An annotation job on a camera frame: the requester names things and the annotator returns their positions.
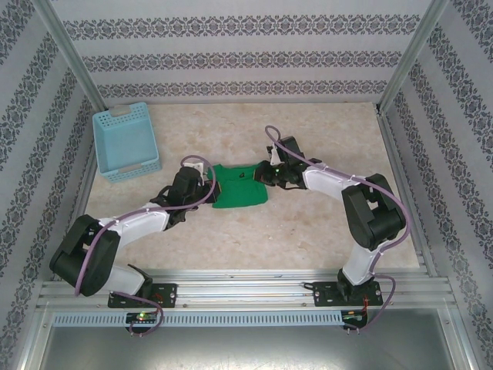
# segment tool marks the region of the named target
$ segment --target black mounting plate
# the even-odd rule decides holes
[[[381,306],[384,303],[380,285],[376,281],[369,283],[365,289],[355,291],[348,301],[337,290],[336,281],[315,281],[305,283],[304,287],[313,292],[315,307],[363,307],[365,298],[368,299],[368,306]]]
[[[151,287],[150,301],[155,301],[162,308],[175,308],[176,284],[153,284]],[[117,294],[110,294],[108,298],[109,308],[154,308],[151,304],[124,298]]]

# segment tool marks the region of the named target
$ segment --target green shirt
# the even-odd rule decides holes
[[[216,181],[220,185],[221,194],[213,208],[235,208],[255,206],[267,202],[267,189],[263,183],[253,179],[258,164],[242,167],[214,166]],[[210,170],[207,177],[212,179]]]

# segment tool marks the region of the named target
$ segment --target beige tabletop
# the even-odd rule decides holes
[[[86,209],[91,216],[141,207],[173,182],[188,154],[226,166],[268,160],[265,125],[294,136],[306,157],[350,174],[381,173],[397,192],[370,103],[176,104],[149,111],[163,169],[115,184],[97,174]],[[342,203],[308,190],[267,190],[269,200],[255,207],[202,205],[186,222],[129,244],[116,259],[163,269],[342,267],[354,244]],[[388,251],[378,267],[418,267],[411,239]]]

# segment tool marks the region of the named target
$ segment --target plastic basket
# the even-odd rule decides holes
[[[92,116],[99,173],[108,181],[132,179],[161,170],[145,103],[120,106]]]

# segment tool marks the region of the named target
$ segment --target white robotic arm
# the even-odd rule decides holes
[[[339,271],[337,287],[348,299],[354,291],[371,283],[373,267],[382,250],[406,226],[402,209],[388,195],[376,190],[380,188],[392,194],[387,180],[376,173],[364,179],[365,185],[356,177],[342,177],[337,175],[338,171],[326,171],[327,165],[319,160],[309,160],[308,163],[314,163],[309,166],[301,160],[304,155],[292,136],[273,143],[267,151],[270,162],[261,163],[256,180],[285,190],[317,191],[344,203],[355,242],[349,260]]]
[[[280,143],[298,153],[298,156],[303,156],[292,136],[282,139]],[[267,150],[271,154],[271,161],[263,161],[259,165],[255,180],[286,190],[291,189],[287,187],[287,183],[291,183],[297,188],[318,191],[344,203],[348,226],[355,239],[350,258],[337,277],[337,289],[347,300],[353,292],[371,283],[372,268],[381,249],[405,228],[404,215],[391,198],[352,177],[348,180],[325,171],[326,166],[319,160],[310,160],[316,166],[308,166],[275,146]],[[367,177],[365,182],[378,185],[391,193],[382,175]],[[212,184],[202,178],[201,172],[185,166],[176,175],[172,186],[162,189],[156,198],[140,210],[123,217],[101,220],[88,215],[79,217],[53,256],[51,270],[74,287],[79,282],[80,292],[85,296],[104,290],[147,298],[146,286],[152,284],[152,279],[136,267],[114,264],[117,250],[141,237],[165,231],[184,221],[185,213],[190,210],[182,208],[168,211],[164,207],[193,205],[203,199],[206,193],[212,194],[207,203],[213,203],[219,195],[220,187],[213,190],[211,187]],[[101,236],[93,243],[97,234]],[[83,245],[91,243],[95,244],[92,250],[94,255],[84,269],[87,252]]]
[[[303,180],[308,190],[324,193],[340,202],[343,201],[343,190],[360,184],[355,180],[343,180],[314,166],[309,166],[303,172]],[[388,243],[389,241],[386,240],[371,251],[354,242],[349,260],[342,267],[342,272],[346,279],[355,286],[362,285],[364,282],[370,280],[373,276],[370,271],[371,263],[381,252],[381,248]]]
[[[164,187],[138,210],[101,220],[89,215],[78,217],[52,257],[50,269],[72,286],[79,286],[85,296],[103,290],[147,298],[150,290],[146,286],[152,279],[137,267],[115,264],[116,252],[141,237],[185,221],[186,212],[195,210],[194,205],[206,197],[204,203],[215,202],[220,188],[212,186],[201,172],[185,164],[173,185]]]
[[[119,221],[108,228],[119,235],[118,251],[121,251],[127,244],[145,237],[146,235],[164,231],[169,221],[169,214],[165,210],[155,210],[154,203],[146,204],[143,209],[145,213],[135,214]],[[101,226],[113,222],[116,217],[102,218],[99,220]],[[144,276],[127,265],[114,263],[109,273],[108,281],[102,286],[103,291],[121,291],[130,295],[135,295],[144,284]]]

